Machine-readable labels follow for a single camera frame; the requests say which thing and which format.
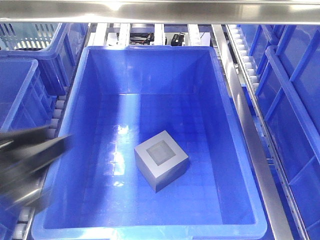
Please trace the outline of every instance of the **blue plastic bin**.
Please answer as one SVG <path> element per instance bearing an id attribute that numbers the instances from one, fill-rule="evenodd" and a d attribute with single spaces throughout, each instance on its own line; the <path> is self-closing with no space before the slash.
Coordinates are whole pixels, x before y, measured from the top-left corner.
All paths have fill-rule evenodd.
<path id="1" fill-rule="evenodd" d="M 256 91 L 293 196 L 311 239 L 320 233 L 320 135 L 276 56 L 266 51 L 267 67 Z"/>
<path id="2" fill-rule="evenodd" d="M 246 44 L 248 45 L 248 48 L 250 50 L 259 25 L 257 25 L 257 24 L 239 24 L 239 25 L 237 25 L 237 27 L 241 28 L 242 34 L 246 40 Z"/>
<path id="3" fill-rule="evenodd" d="M 37 59 L 47 92 L 65 95 L 87 29 L 84 23 L 0 23 L 0 57 Z"/>
<path id="4" fill-rule="evenodd" d="M 272 31 L 276 35 L 278 39 L 282 37 L 282 34 L 284 33 L 286 25 L 271 25 Z"/>
<path id="5" fill-rule="evenodd" d="M 304 55 L 308 54 L 307 51 L 318 48 L 319 29 L 318 25 L 287 25 L 285 27 L 276 55 L 289 77 L 300 62 L 306 61 Z"/>
<path id="6" fill-rule="evenodd" d="M 0 58 L 0 132 L 48 124 L 51 97 L 39 76 L 38 62 L 28 58 Z M 11 239 L 19 207 L 0 196 L 0 240 Z"/>
<path id="7" fill-rule="evenodd" d="M 320 28 L 288 26 L 284 34 L 276 54 L 320 133 Z"/>
<path id="8" fill-rule="evenodd" d="M 87 47 L 50 166 L 34 240 L 259 239 L 267 229 L 241 129 L 210 47 Z M 155 193 L 134 147 L 167 130 L 186 173 Z"/>
<path id="9" fill-rule="evenodd" d="M 249 56 L 253 56 L 257 65 L 256 74 L 261 75 L 267 64 L 265 50 L 271 45 L 277 45 L 279 39 L 275 35 L 271 25 L 259 25 L 252 42 Z"/>

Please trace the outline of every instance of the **blue basket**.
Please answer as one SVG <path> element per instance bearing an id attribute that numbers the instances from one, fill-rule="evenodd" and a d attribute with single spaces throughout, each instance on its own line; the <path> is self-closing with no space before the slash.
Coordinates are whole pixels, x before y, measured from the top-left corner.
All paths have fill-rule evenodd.
<path id="1" fill-rule="evenodd" d="M 190 166 L 155 193 L 133 150 L 163 130 Z M 242 131 L 210 47 L 87 47 L 59 133 L 66 134 L 74 147 L 50 166 L 44 189 L 52 189 L 52 204 L 35 216 L 34 240 L 239 240 L 266 232 Z"/>
<path id="2" fill-rule="evenodd" d="M 289 77 L 294 73 L 300 61 L 306 61 L 303 56 L 307 54 L 308 49 L 310 51 L 318 47 L 317 35 L 319 35 L 317 25 L 287 25 L 285 27 L 276 55 Z"/>
<path id="3" fill-rule="evenodd" d="M 248 49 L 250 50 L 259 25 L 257 25 L 257 24 L 239 24 L 239 25 L 237 25 L 237 27 L 241 28 L 242 34 L 246 40 L 246 44 L 248 45 Z"/>
<path id="4" fill-rule="evenodd" d="M 272 28 L 272 31 L 276 35 L 278 39 L 280 39 L 284 33 L 286 25 L 270 25 Z"/>
<path id="5" fill-rule="evenodd" d="M 275 48 L 271 46 L 265 53 L 268 64 L 256 95 L 308 234 L 317 239 L 320 233 L 320 135 Z"/>
<path id="6" fill-rule="evenodd" d="M 284 34 L 276 54 L 320 132 L 320 28 L 288 26 Z"/>
<path id="7" fill-rule="evenodd" d="M 258 26 L 249 51 L 249 56 L 253 56 L 255 64 L 257 65 L 257 75 L 261 75 L 263 73 L 267 64 L 265 50 L 271 45 L 277 45 L 278 42 L 279 39 L 275 35 L 271 25 Z"/>
<path id="8" fill-rule="evenodd" d="M 38 62 L 28 58 L 0 58 L 0 131 L 39 127 L 52 117 L 51 97 L 39 76 Z M 8 240 L 19 208 L 0 196 L 0 240 Z"/>
<path id="9" fill-rule="evenodd" d="M 0 23 L 0 57 L 34 58 L 50 95 L 65 95 L 87 33 L 83 23 Z"/>

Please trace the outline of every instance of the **square recess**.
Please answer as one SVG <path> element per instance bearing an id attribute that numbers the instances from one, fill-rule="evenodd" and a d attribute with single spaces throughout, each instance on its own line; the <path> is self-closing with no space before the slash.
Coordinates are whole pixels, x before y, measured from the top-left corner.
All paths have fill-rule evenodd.
<path id="1" fill-rule="evenodd" d="M 162 131 L 134 148 L 135 164 L 155 192 L 183 175 L 188 155 L 175 140 Z"/>

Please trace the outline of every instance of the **black device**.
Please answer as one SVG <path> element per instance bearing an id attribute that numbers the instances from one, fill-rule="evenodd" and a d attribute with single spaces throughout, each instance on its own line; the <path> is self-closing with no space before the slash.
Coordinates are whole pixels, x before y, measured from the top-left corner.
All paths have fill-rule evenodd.
<path id="1" fill-rule="evenodd" d="M 171 46 L 182 46 L 185 40 L 185 35 L 183 33 L 173 35 L 171 40 Z"/>

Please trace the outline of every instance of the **white roller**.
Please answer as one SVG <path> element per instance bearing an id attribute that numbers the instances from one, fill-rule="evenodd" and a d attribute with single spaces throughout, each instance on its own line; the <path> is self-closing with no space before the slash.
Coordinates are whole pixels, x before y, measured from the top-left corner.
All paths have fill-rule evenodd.
<path id="1" fill-rule="evenodd" d="M 243 38 L 243 36 L 239 33 L 233 34 L 232 36 L 234 39 L 242 39 Z"/>
<path id="2" fill-rule="evenodd" d="M 53 118 L 54 119 L 60 119 L 61 114 L 62 114 L 62 109 L 55 109 L 53 111 Z"/>
<path id="3" fill-rule="evenodd" d="M 67 95 L 59 96 L 58 99 L 65 101 L 65 100 L 67 100 Z"/>
<path id="4" fill-rule="evenodd" d="M 239 44 L 238 45 L 238 49 L 241 51 L 241 50 L 247 50 L 247 46 L 244 45 L 244 44 Z"/>
<path id="5" fill-rule="evenodd" d="M 244 66 L 246 69 L 253 69 L 251 62 L 246 62 Z"/>
<path id="6" fill-rule="evenodd" d="M 241 50 L 240 54 L 241 54 L 242 57 L 248 56 L 248 51 L 247 50 Z"/>
<path id="7" fill-rule="evenodd" d="M 257 78 L 257 76 L 251 76 L 250 77 L 250 81 L 253 84 L 258 84 L 259 83 L 259 79 Z"/>
<path id="8" fill-rule="evenodd" d="M 256 75 L 256 71 L 254 69 L 247 69 L 246 71 L 249 74 L 249 76 L 255 76 Z"/>
<path id="9" fill-rule="evenodd" d="M 51 119 L 50 128 L 57 129 L 58 128 L 58 124 L 59 124 L 59 119 L 58 118 L 52 118 Z"/>
<path id="10" fill-rule="evenodd" d="M 243 61 L 245 62 L 245 63 L 249 63 L 249 62 L 251 62 L 250 61 L 250 57 L 249 56 L 243 56 Z"/>
<path id="11" fill-rule="evenodd" d="M 239 28 L 231 29 L 231 33 L 232 34 L 240 34 L 240 29 Z"/>
<path id="12" fill-rule="evenodd" d="M 55 103 L 55 108 L 56 109 L 64 109 L 65 107 L 65 101 L 64 100 L 58 100 Z"/>
<path id="13" fill-rule="evenodd" d="M 241 38 L 236 39 L 235 42 L 236 42 L 237 44 L 244 44 L 244 40 L 241 39 Z"/>
<path id="14" fill-rule="evenodd" d="M 253 88 L 253 91 L 256 92 L 257 91 L 257 88 L 259 87 L 259 83 L 252 83 L 252 88 Z"/>
<path id="15" fill-rule="evenodd" d="M 55 128 L 48 128 L 47 129 L 47 137 L 48 139 L 54 139 L 56 134 L 56 129 Z"/>
<path id="16" fill-rule="evenodd" d="M 25 206 L 22 208 L 18 220 L 20 222 L 28 222 L 30 219 L 30 215 L 31 215 L 31 207 Z"/>
<path id="17" fill-rule="evenodd" d="M 24 238 L 26 227 L 27 227 L 26 223 L 18 223 L 15 226 L 12 238 L 15 240 L 22 240 Z"/>

